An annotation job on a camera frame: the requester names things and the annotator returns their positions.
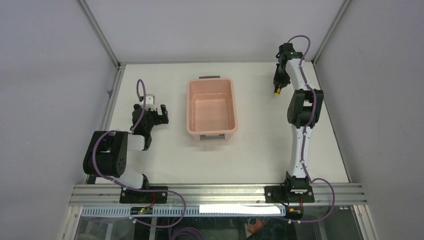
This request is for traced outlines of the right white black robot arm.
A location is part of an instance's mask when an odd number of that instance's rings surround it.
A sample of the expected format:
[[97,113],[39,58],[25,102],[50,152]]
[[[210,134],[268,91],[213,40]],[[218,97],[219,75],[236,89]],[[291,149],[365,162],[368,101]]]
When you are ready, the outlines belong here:
[[281,186],[283,198],[296,202],[302,195],[312,195],[307,170],[312,132],[320,120],[324,92],[309,81],[304,67],[304,54],[291,42],[283,43],[276,54],[278,62],[273,78],[274,94],[278,96],[288,85],[293,87],[287,109],[287,122],[292,130],[290,169]]

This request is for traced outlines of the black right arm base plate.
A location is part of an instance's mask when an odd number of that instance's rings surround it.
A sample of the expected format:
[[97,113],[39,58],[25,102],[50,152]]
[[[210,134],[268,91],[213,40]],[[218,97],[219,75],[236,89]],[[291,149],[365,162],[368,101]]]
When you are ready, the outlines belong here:
[[283,185],[268,185],[264,187],[264,197],[266,203],[300,204],[301,202],[315,202],[315,196],[311,186],[307,188],[306,192],[295,193]]

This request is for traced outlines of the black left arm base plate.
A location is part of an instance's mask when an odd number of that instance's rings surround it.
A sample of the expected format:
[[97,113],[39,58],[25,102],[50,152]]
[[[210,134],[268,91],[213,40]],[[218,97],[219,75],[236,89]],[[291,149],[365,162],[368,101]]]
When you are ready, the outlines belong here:
[[149,205],[154,204],[166,204],[168,200],[168,187],[167,186],[151,186],[150,190],[153,192],[140,192],[135,190],[121,189],[119,197],[120,204],[141,204]]

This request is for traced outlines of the yellow black screwdriver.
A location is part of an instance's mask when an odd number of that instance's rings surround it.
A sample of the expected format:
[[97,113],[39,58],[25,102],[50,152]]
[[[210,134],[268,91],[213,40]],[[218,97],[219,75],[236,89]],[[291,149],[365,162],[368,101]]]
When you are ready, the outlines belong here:
[[281,93],[281,86],[280,86],[280,85],[277,85],[277,86],[274,88],[274,95],[275,95],[275,96],[279,96],[279,95],[280,95],[280,93]]

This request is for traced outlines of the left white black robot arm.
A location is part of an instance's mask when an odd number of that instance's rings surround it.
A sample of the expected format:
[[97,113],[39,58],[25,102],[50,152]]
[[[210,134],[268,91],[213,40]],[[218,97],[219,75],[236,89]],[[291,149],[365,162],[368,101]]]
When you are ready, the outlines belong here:
[[131,190],[131,197],[145,203],[151,196],[150,184],[145,174],[138,173],[127,165],[127,153],[147,151],[152,143],[151,132],[155,126],[169,123],[166,105],[160,109],[149,105],[145,109],[134,105],[131,132],[110,130],[94,131],[83,159],[83,171],[87,175],[105,178]]

